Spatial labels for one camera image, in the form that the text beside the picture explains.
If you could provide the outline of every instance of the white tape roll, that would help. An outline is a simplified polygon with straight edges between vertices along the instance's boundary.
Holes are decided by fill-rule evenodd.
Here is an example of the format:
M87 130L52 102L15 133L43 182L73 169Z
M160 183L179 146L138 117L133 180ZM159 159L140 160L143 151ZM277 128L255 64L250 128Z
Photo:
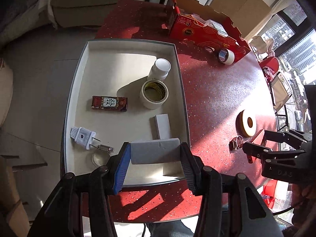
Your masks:
M223 48L218 53L218 60L226 65L231 65L235 60L235 54L231 50Z
M142 104L151 110L159 108L168 98L167 86L159 80L145 82L139 94Z
M253 137L257 130L256 117L248 110L241 112L241 131L245 137Z
M97 150L96 152L92 154L92 163L96 167L100 167L100 166L106 165L110 157L111 155L108 154L107 152Z

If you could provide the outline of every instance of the masking tape roll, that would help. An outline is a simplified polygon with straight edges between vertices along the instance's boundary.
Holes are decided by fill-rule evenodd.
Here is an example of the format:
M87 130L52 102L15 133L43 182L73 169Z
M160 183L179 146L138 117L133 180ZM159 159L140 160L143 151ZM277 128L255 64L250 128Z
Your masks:
M235 60L235 54L231 50L223 48L218 53L218 60L226 65L231 65Z
M150 110L159 108L168 96L167 86L159 80L146 81L139 94L142 104Z
M257 122L254 114L248 110L241 112L241 131L245 137L253 137L257 130Z

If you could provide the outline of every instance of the red table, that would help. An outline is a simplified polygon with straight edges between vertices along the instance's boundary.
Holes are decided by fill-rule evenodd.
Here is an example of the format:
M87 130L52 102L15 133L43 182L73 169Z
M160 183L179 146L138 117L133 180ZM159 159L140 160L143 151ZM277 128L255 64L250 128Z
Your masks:
M149 39L176 45L188 110L191 150L204 164L229 175L245 173L255 186L265 178L261 164L248 164L242 150L230 153L229 141L237 136L236 117L254 111L257 131L276 130L271 95L255 54L250 52L231 66L219 63L216 54L167 37L164 5L121 0L99 29L96 39ZM277 144L267 146L277 150ZM201 197L188 190L186 181L123 189L110 197L115 222L176 220L199 213Z

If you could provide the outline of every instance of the cable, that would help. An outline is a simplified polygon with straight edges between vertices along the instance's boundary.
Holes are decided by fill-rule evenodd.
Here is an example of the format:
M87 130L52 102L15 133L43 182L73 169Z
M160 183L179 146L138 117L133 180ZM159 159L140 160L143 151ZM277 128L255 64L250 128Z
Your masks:
M313 190L313 186L311 185L311 186L310 186L310 189L309 189L308 192L307 192L307 194L306 194L305 196L303 196L300 201L298 201L298 202L295 203L293 206L290 206L290 207L287 208L287 209L281 210L281 211L279 211L279 212L274 212L274 213L272 213L272 215L280 215L280 214L283 214L283 213L288 212L288 211L290 211L291 209L295 208L297 205L299 205L301 202L303 202L304 199L305 199L308 195L311 194L312 190Z
M142 237L145 236L145 232L146 232L146 224L144 223L144 230L143 230L143 233L142 233Z
M285 213L285 212L290 211L292 208L293 208L293 206L290 206L289 208L287 208L287 209L285 209L285 210L281 210L281 211L279 211L279 212L272 213L272 215L280 215L280 214L283 214L283 213Z

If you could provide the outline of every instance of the white tray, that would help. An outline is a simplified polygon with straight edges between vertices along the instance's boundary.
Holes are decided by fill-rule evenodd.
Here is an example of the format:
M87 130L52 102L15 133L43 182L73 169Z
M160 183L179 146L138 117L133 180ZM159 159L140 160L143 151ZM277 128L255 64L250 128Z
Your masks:
M156 110L145 108L139 93L157 58L171 63L164 83L169 97ZM127 97L126 112L91 109L92 96ZM189 127L175 45L137 39L101 39L88 41L83 48L72 81L64 129L65 171L75 175L90 173L96 167L91 156L95 149L85 150L70 138L71 128L95 131L103 144L120 151L123 142L157 139L154 116L167 113L172 138L190 145ZM144 186L177 181L183 178L179 162L150 165L130 164L124 186Z

